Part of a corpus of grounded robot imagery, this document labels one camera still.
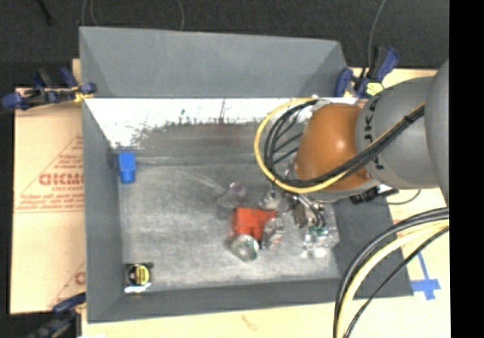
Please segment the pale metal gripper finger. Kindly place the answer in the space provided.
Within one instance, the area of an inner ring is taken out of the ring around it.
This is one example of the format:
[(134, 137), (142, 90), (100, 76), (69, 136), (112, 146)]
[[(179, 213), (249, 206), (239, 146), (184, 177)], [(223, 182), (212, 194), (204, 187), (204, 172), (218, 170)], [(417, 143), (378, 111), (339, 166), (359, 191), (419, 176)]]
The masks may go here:
[(276, 247), (285, 235), (284, 221), (281, 218), (269, 219), (262, 232), (262, 248), (271, 249)]
[(270, 189), (259, 202), (260, 209), (264, 211), (278, 211), (283, 209), (284, 194), (280, 191)]

